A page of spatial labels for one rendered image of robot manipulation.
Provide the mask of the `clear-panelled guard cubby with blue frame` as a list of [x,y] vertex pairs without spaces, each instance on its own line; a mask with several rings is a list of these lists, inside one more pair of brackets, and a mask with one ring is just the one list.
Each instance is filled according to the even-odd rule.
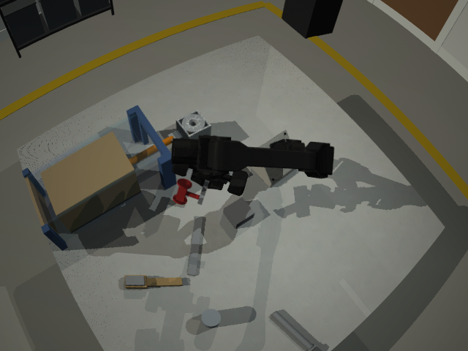
[[163,185],[172,187],[167,157],[134,108],[127,117],[33,171],[22,171],[44,235],[65,241]]

